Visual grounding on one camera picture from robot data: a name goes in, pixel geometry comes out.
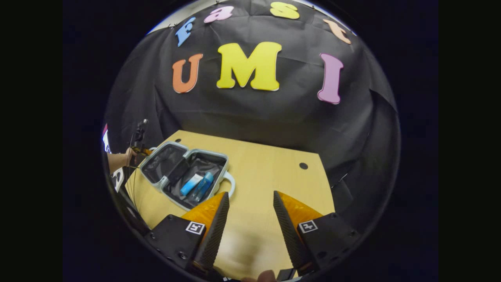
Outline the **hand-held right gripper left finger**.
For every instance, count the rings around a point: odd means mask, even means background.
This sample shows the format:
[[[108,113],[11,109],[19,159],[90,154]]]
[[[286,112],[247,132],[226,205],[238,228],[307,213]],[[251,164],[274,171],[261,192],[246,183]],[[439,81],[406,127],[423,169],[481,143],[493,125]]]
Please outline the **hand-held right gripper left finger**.
[[[177,268],[209,273],[218,255],[229,207],[229,193],[220,193],[181,217],[169,214],[144,239]]]

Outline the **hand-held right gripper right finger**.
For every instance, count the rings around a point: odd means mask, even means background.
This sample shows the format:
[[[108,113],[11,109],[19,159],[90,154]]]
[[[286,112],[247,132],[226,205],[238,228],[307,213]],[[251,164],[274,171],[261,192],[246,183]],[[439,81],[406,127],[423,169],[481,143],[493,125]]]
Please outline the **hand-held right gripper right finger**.
[[[299,275],[340,262],[361,237],[336,212],[322,215],[285,193],[274,191],[273,207],[291,263]]]

